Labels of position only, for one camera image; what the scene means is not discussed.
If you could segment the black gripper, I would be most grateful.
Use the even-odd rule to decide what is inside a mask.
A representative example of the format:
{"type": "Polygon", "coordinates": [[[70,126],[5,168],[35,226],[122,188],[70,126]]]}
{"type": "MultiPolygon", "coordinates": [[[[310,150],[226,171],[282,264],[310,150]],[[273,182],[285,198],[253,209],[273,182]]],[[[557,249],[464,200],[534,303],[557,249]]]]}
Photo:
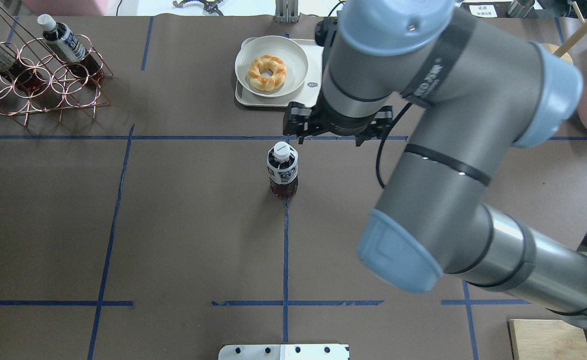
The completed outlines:
{"type": "Polygon", "coordinates": [[[362,118],[345,117],[325,105],[305,107],[302,103],[291,101],[285,109],[282,134],[295,137],[301,145],[307,137],[332,133],[341,137],[354,137],[355,146],[366,141],[382,139],[392,129],[393,107],[384,105],[372,115],[362,118]]]}

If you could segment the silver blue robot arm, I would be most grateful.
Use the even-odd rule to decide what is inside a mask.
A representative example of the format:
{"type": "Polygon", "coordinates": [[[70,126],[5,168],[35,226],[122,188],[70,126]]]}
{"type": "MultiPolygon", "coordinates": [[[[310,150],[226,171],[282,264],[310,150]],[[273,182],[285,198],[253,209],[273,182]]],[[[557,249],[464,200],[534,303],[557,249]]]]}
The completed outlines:
{"type": "Polygon", "coordinates": [[[364,134],[394,92],[424,108],[369,213],[362,264],[417,294],[455,275],[587,330],[587,250],[483,203],[509,148],[541,145],[574,114],[581,71],[453,0],[349,0],[324,46],[316,105],[290,103],[285,135],[364,134]]]}

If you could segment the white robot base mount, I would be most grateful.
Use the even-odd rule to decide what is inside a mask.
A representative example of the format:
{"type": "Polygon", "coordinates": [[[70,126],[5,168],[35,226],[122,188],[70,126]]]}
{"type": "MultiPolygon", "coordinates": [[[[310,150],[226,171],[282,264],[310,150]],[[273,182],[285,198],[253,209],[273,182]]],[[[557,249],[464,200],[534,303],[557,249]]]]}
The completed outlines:
{"type": "Polygon", "coordinates": [[[350,360],[349,346],[338,343],[229,344],[218,360],[350,360]]]}

